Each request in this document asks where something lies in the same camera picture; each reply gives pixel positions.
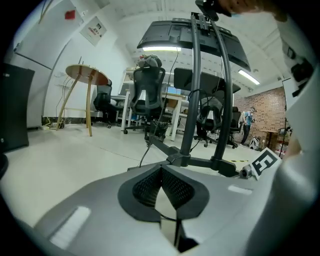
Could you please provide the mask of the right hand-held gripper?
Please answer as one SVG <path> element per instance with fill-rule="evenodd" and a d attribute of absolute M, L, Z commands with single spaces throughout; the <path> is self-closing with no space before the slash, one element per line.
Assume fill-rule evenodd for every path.
<path fill-rule="evenodd" d="M 278 167 L 281 162 L 282 159 L 277 154 L 269 148 L 265 148 L 254 160 L 241 169 L 239 178 L 248 180 L 254 177 L 256 180 L 259 180 L 265 170 Z"/>

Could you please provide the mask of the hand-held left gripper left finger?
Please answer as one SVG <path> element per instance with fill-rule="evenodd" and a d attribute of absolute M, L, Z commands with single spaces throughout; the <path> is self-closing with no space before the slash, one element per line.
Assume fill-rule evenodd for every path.
<path fill-rule="evenodd" d="M 35 227 L 19 227 L 45 256 L 177 256 L 158 222 L 134 219 L 118 200 L 121 185 L 154 165 L 95 180 L 51 208 Z"/>

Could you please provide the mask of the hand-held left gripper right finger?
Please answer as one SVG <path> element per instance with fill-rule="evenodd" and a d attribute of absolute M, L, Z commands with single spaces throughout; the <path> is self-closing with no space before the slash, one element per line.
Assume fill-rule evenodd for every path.
<path fill-rule="evenodd" d="M 186 193 L 176 211 L 176 244 L 161 256 L 307 256 L 318 228 L 318 153 L 265 169 L 259 180 L 163 166 Z"/>

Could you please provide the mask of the person's right forearm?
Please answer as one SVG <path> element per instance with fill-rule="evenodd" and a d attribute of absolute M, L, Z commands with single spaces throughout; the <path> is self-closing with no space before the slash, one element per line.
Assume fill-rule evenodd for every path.
<path fill-rule="evenodd" d="M 297 137 L 292 134 L 288 143 L 288 147 L 286 153 L 283 157 L 283 160 L 298 155 L 301 152 L 301 145 L 297 139 Z"/>

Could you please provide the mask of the black office chair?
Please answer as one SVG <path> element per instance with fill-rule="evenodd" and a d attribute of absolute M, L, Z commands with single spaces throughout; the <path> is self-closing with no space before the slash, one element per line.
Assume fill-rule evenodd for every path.
<path fill-rule="evenodd" d="M 234 134 L 238 134 L 242 128 L 242 122 L 240 121 L 242 113 L 239 111 L 238 107 L 232 107 L 232 119 L 230 124 L 229 137 L 227 140 L 227 145 L 232 146 L 232 149 L 238 147 L 238 145 L 234 141 Z"/>
<path fill-rule="evenodd" d="M 98 112 L 102 112 L 102 122 L 107 124 L 107 128 L 112 127 L 109 115 L 122 111 L 123 108 L 111 103 L 112 81 L 109 79 L 106 85 L 98 85 L 97 95 L 93 105 Z"/>
<path fill-rule="evenodd" d="M 204 147 L 214 140 L 207 136 L 208 132 L 213 132 L 221 128 L 223 104 L 214 96 L 202 98 L 200 100 L 199 113 L 196 118 L 196 135 L 194 140 L 204 141 Z"/>
<path fill-rule="evenodd" d="M 130 92 L 129 105 L 134 114 L 144 119 L 138 126 L 125 127 L 128 130 L 143 130 L 144 140 L 150 140 L 149 133 L 155 130 L 154 119 L 159 118 L 165 106 L 163 100 L 163 80 L 165 69 L 162 67 L 142 67 L 133 72 L 133 89 Z"/>

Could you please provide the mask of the person's white shirt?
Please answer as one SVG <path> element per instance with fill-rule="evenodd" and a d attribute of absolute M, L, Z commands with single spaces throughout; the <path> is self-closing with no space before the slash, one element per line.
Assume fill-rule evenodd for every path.
<path fill-rule="evenodd" d="M 290 72 L 293 80 L 291 93 L 293 102 L 287 107 L 286 118 L 293 129 L 292 134 L 300 143 L 300 153 L 318 152 L 320 154 L 320 60 L 311 42 L 290 15 L 287 14 L 287 21 L 277 21 L 276 24 L 288 71 L 290 72 L 290 67 L 294 64 L 286 55 L 288 47 L 291 47 L 300 57 L 305 58 L 313 67 L 310 79 L 297 97 L 292 96 L 298 84 Z"/>

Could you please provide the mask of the ceiling light tube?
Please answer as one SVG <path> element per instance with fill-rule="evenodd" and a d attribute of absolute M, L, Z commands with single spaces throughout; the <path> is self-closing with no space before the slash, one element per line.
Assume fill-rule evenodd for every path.
<path fill-rule="evenodd" d="M 246 71 L 240 69 L 240 70 L 238 71 L 238 73 L 239 73 L 240 75 L 242 75 L 243 77 L 245 77 L 246 79 L 248 79 L 249 81 L 251 81 L 253 84 L 255 84 L 255 85 L 259 85 L 259 84 L 260 84 L 260 82 L 259 82 L 257 79 L 255 79 L 253 76 L 251 76 L 251 75 L 250 75 L 249 73 L 247 73 Z"/>
<path fill-rule="evenodd" d="M 148 46 L 142 48 L 145 52 L 180 52 L 181 47 L 175 46 Z"/>

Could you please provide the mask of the black tripod stand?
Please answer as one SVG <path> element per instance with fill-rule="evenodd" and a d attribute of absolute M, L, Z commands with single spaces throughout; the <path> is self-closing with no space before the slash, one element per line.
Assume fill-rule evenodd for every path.
<path fill-rule="evenodd" d="M 204 14 L 199 14 L 199 23 L 202 30 L 209 30 Z M 209 20 L 211 27 L 217 39 L 217 46 L 222 60 L 222 67 L 224 71 L 225 91 L 224 91 L 224 111 L 221 124 L 221 132 L 214 155 L 211 159 L 203 159 L 192 157 L 190 150 L 192 146 L 194 131 L 196 128 L 198 105 L 200 102 L 200 80 L 201 80 L 201 47 L 200 37 L 197 25 L 197 20 L 194 15 L 190 17 L 191 35 L 192 35 L 192 82 L 191 95 L 188 106 L 188 114 L 186 119 L 186 128 L 184 130 L 181 149 L 175 147 L 168 147 L 164 143 L 156 140 L 153 144 L 163 153 L 168 155 L 165 161 L 158 162 L 158 165 L 173 165 L 177 167 L 196 166 L 202 168 L 209 168 L 218 171 L 219 174 L 225 177 L 234 177 L 236 166 L 234 163 L 223 160 L 223 155 L 229 137 L 230 126 L 232 122 L 232 107 L 233 107 L 233 83 L 229 56 L 223 37 L 216 25 L 216 21 Z"/>

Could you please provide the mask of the black chest-mounted monitor rig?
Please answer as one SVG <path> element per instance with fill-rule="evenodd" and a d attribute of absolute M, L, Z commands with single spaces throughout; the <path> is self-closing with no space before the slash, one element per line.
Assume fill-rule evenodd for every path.
<path fill-rule="evenodd" d="M 314 68 L 304 57 L 297 55 L 290 46 L 287 47 L 286 56 L 293 61 L 293 65 L 290 67 L 290 73 L 297 83 L 297 89 L 292 93 L 292 96 L 295 98 L 306 86 L 314 72 Z"/>

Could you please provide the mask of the black stand shelf tray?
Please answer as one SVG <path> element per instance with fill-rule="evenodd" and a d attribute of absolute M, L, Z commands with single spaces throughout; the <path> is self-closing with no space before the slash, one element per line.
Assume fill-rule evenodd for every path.
<path fill-rule="evenodd" d="M 174 87 L 185 91 L 192 90 L 193 71 L 186 68 L 174 69 Z M 225 91 L 226 83 L 219 76 L 202 72 L 200 75 L 200 89 L 205 90 L 208 94 L 217 91 Z"/>

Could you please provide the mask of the black speaker box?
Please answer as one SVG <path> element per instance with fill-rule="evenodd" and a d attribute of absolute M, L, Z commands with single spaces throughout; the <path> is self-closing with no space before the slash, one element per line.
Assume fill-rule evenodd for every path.
<path fill-rule="evenodd" d="M 27 106 L 34 74 L 15 65 L 0 65 L 0 153 L 29 145 Z"/>

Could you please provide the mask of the round wooden table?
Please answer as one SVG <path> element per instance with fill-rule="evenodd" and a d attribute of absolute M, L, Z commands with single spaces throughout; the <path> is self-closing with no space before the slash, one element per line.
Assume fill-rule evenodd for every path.
<path fill-rule="evenodd" d="M 86 127 L 88 128 L 89 136 L 92 136 L 92 124 L 91 124 L 91 87 L 95 86 L 110 86 L 111 80 L 102 72 L 94 67 L 90 67 L 84 64 L 72 64 L 65 69 L 66 74 L 74 79 L 69 92 L 67 93 L 63 104 L 61 106 L 58 119 L 56 122 L 56 130 L 60 128 L 60 123 L 62 120 L 62 115 L 65 110 L 65 106 L 69 100 L 69 97 L 75 88 L 77 82 L 87 84 L 87 93 L 86 93 L 86 105 L 85 105 L 85 121 Z"/>

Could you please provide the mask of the grey plush toy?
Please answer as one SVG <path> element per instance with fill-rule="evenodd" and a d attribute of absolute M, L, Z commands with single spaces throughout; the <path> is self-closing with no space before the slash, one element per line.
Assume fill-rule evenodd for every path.
<path fill-rule="evenodd" d="M 155 54 L 143 54 L 139 57 L 139 61 L 137 63 L 137 65 L 140 68 L 145 68 L 145 67 L 158 67 L 161 68 L 162 67 L 162 61 L 161 59 L 155 55 Z"/>

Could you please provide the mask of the white refrigerator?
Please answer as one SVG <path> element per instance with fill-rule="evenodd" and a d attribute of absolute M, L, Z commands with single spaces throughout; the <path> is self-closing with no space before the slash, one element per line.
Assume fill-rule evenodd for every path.
<path fill-rule="evenodd" d="M 75 10 L 75 19 L 66 20 L 66 11 Z M 58 56 L 72 34 L 83 23 L 71 0 L 62 0 L 37 22 L 14 49 L 14 53 L 53 69 Z"/>

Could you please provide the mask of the white wall poster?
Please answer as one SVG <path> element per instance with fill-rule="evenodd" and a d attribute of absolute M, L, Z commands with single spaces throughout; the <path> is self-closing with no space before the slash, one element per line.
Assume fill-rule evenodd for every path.
<path fill-rule="evenodd" d="M 106 32 L 104 24 L 95 16 L 82 28 L 80 34 L 96 47 Z"/>

